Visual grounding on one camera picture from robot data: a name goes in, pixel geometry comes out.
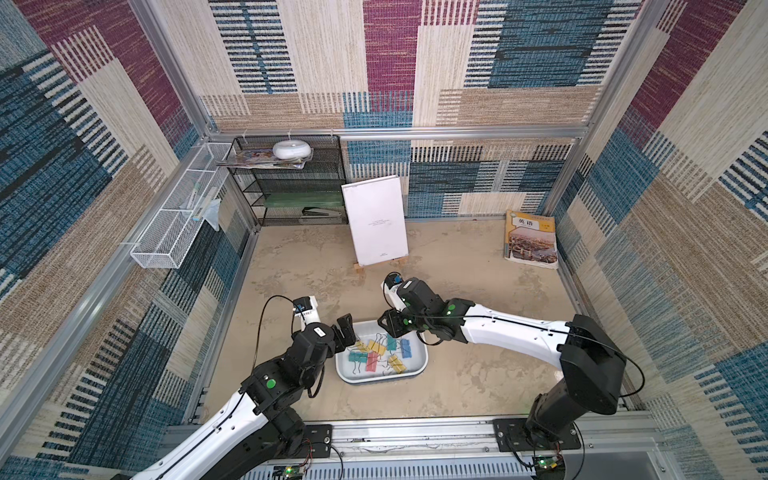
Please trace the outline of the blue binder clip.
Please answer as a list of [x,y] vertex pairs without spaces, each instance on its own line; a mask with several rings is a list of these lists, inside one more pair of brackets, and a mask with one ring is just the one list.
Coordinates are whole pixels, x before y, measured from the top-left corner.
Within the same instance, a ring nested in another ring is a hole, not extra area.
[[412,348],[409,340],[402,339],[400,341],[400,351],[403,359],[410,359],[413,356]]

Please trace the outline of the green binder clip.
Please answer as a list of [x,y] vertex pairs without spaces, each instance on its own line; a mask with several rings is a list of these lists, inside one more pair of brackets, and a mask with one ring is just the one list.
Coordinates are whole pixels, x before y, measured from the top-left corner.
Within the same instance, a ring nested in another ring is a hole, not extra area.
[[352,363],[364,363],[368,361],[368,354],[366,352],[350,351],[348,354],[348,360]]

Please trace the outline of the pink binder clip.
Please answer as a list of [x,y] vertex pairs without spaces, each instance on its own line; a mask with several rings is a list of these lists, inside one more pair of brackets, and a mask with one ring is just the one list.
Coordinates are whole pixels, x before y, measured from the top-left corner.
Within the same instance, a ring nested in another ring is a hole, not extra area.
[[367,372],[376,372],[378,361],[379,361],[379,355],[376,352],[373,352],[373,351],[368,352],[365,370]]

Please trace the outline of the white plastic storage box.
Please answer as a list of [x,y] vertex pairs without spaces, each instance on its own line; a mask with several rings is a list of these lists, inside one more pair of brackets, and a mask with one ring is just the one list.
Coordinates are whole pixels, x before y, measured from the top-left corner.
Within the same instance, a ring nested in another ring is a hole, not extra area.
[[414,332],[395,338],[375,320],[352,324],[355,340],[335,357],[339,378],[351,385],[399,380],[420,375],[427,367],[427,346]]

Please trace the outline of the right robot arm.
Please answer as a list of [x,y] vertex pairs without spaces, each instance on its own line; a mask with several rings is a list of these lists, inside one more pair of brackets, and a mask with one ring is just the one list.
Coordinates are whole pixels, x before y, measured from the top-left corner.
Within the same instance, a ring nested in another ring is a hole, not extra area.
[[558,368],[563,377],[538,395],[525,423],[526,442],[552,448],[587,413],[613,415],[621,397],[627,356],[592,318],[545,321],[506,314],[470,300],[442,299],[423,280],[392,272],[382,283],[389,308],[378,324],[393,337],[429,332],[439,341],[490,345]]

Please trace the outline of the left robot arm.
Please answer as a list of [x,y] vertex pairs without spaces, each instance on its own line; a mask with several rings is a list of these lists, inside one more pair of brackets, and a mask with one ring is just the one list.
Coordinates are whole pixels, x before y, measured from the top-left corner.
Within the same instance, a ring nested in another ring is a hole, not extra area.
[[239,479],[277,457],[298,456],[306,424],[292,405],[316,396],[325,363],[356,341],[352,317],[313,321],[281,355],[256,365],[219,413],[135,479]]

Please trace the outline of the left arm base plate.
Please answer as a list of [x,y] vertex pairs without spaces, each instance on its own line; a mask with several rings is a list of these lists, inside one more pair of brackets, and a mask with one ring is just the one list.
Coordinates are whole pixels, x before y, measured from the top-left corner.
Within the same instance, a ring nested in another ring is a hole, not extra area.
[[296,459],[326,459],[331,456],[333,426],[326,424],[307,424],[298,450],[293,454]]

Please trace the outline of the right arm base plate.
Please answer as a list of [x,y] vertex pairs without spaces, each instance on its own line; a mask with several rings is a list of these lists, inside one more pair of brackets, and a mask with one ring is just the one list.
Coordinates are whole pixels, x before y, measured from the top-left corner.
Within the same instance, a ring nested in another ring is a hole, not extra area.
[[582,448],[581,437],[574,425],[566,427],[561,433],[548,435],[537,429],[530,431],[523,417],[495,418],[491,424],[501,452],[568,451]]

